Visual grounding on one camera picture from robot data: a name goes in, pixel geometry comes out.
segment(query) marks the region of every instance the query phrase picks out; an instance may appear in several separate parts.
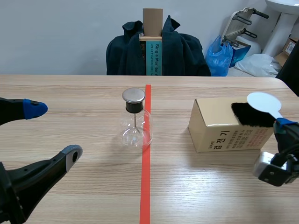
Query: table surface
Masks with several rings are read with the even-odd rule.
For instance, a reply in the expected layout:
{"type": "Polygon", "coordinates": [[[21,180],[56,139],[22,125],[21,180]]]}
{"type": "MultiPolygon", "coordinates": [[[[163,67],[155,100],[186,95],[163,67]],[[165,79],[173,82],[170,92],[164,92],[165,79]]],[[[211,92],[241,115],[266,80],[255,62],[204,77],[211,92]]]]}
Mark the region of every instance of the table surface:
{"type": "MultiPolygon", "coordinates": [[[[295,94],[274,78],[0,75],[0,96],[45,102],[40,118],[0,127],[7,169],[49,159],[69,144],[84,152],[38,204],[29,224],[138,224],[141,150],[116,140],[129,87],[152,85],[152,224],[297,223],[299,181],[273,187],[251,174],[258,150],[195,153],[187,126],[195,98],[265,91],[299,120],[295,94]]],[[[277,152],[274,136],[263,147],[277,152]]]]}

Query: metal stem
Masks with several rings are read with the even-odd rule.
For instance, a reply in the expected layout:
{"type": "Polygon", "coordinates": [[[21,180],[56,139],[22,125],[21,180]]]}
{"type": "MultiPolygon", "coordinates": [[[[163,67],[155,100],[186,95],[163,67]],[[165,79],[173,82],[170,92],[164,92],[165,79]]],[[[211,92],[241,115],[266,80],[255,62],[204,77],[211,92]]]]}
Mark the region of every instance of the metal stem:
{"type": "Polygon", "coordinates": [[[134,113],[134,128],[140,133],[139,129],[136,127],[136,114],[134,113]]]}

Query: black jacket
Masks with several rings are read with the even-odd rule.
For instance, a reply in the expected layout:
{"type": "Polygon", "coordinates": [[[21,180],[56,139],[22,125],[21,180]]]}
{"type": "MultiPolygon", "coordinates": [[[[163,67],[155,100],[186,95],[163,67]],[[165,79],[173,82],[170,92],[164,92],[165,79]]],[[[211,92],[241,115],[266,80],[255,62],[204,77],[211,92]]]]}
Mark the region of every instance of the black jacket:
{"type": "MultiPolygon", "coordinates": [[[[162,74],[164,76],[211,76],[199,40],[175,31],[180,24],[168,16],[162,30],[162,74]]],[[[107,48],[107,75],[145,75],[139,43],[142,22],[122,26],[124,35],[112,40],[107,48]]]]}

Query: red tape line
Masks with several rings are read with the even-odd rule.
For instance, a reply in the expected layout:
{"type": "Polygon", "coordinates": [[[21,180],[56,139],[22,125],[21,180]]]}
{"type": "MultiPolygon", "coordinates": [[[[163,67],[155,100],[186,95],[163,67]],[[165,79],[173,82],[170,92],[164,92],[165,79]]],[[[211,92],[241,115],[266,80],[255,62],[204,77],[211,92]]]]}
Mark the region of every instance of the red tape line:
{"type": "MultiPolygon", "coordinates": [[[[144,109],[151,113],[151,85],[145,85],[144,109]]],[[[143,130],[149,132],[149,118],[144,116],[144,121],[143,130]]],[[[142,147],[139,224],[150,224],[150,145],[142,147]]]]}

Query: sink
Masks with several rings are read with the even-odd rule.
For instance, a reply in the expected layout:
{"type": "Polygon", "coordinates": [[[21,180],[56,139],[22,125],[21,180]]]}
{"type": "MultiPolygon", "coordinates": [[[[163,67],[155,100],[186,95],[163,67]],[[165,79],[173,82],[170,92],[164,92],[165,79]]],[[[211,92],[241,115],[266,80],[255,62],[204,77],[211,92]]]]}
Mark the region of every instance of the sink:
{"type": "Polygon", "coordinates": [[[281,12],[280,19],[276,24],[270,39],[268,40],[263,54],[272,57],[281,53],[292,28],[299,16],[299,0],[265,0],[272,9],[281,12]]]}
{"type": "Polygon", "coordinates": [[[266,0],[266,3],[276,11],[299,15],[299,0],[266,0]]]}

